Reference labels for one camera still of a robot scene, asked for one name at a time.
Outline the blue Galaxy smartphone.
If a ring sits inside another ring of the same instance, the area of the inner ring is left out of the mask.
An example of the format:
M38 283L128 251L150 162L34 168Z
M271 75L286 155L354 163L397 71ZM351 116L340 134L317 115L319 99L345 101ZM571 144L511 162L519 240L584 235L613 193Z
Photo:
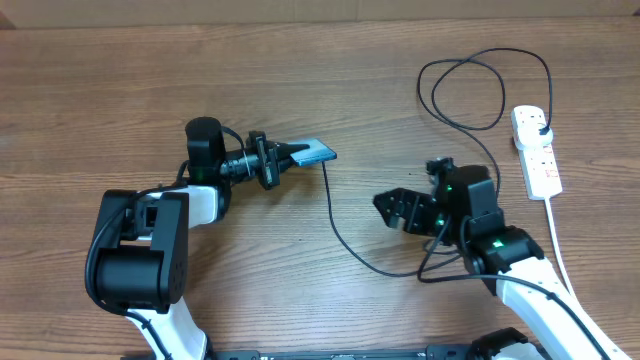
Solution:
M303 146L302 150L297 150L290 155L299 167L311 166L337 158L337 153L317 138L291 142L291 145Z

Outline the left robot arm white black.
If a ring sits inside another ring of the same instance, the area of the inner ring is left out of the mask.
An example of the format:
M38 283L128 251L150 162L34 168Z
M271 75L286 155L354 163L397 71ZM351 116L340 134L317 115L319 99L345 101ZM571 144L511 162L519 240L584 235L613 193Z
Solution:
M221 220L238 183L279 185L282 172L308 164L314 145L274 142L252 131L229 151L230 130L212 117L189 121L185 132L188 159L173 184L104 193L84 270L91 300L131 321L154 359L215 356L184 299L190 229Z

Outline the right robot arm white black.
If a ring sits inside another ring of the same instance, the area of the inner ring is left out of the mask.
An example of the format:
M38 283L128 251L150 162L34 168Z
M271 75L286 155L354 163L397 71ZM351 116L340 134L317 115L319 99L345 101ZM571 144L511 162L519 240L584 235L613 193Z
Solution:
M434 189L396 188L373 204L389 227L456 247L464 279L480 279L531 330L552 359L624 359L618 347L562 285L550 260L523 229L508 226L486 167L427 163Z

